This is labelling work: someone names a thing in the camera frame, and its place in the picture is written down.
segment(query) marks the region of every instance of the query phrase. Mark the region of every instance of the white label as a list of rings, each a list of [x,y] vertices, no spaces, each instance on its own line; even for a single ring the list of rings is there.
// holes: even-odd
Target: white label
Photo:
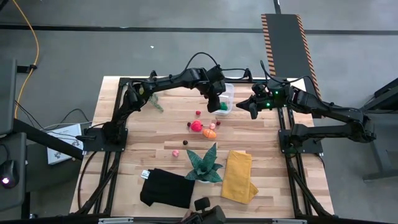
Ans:
[[[141,177],[144,179],[148,179],[150,172],[148,170],[143,170]]]

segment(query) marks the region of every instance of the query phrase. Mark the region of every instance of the yellow towel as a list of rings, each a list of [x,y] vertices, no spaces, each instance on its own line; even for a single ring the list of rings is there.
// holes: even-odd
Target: yellow towel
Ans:
[[[226,161],[221,196],[248,204],[258,193],[250,181],[251,155],[230,151]]]

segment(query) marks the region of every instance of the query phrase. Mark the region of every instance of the gray floor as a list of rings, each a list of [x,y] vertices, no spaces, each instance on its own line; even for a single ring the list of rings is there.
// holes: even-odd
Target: gray floor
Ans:
[[[19,2],[37,25],[261,28],[260,14],[274,13],[272,0]],[[280,0],[280,5],[283,13],[300,14],[306,29],[398,29],[395,0]],[[0,22],[24,23],[11,2],[0,12]],[[148,75],[153,69],[178,73],[191,55],[205,51],[223,67],[248,66],[261,76],[259,60],[266,59],[262,34],[38,31],[37,35],[39,69],[21,103],[42,125],[57,123],[77,107],[92,118],[104,75]],[[29,31],[0,30],[0,37],[0,56],[32,63],[35,45]],[[398,36],[309,35],[307,40],[325,101],[361,106],[398,77]],[[193,65],[209,67],[211,62],[198,57]],[[18,86],[24,78],[18,76]],[[76,114],[69,121],[82,118]],[[318,119],[315,124],[337,122]],[[370,147],[345,139],[325,139],[322,144],[335,213],[397,223],[398,179],[362,181],[363,175],[376,171]],[[67,214],[75,184],[71,180],[36,192],[32,211],[40,216]],[[18,209],[3,212],[0,219],[17,218],[17,213]]]

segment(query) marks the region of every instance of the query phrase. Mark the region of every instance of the white pot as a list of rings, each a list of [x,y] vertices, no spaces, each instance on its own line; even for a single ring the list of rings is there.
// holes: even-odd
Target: white pot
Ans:
[[[203,180],[198,180],[199,182],[201,182],[201,183],[204,183],[204,184],[210,184],[211,182],[210,181],[203,181]]]

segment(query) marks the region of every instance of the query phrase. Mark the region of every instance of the small green plant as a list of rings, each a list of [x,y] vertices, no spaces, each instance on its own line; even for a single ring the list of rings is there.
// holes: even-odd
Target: small green plant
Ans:
[[[222,182],[223,179],[217,174],[217,170],[223,165],[215,163],[217,157],[216,143],[206,152],[202,159],[191,150],[187,150],[193,170],[185,176],[188,180],[202,180],[212,183]]]

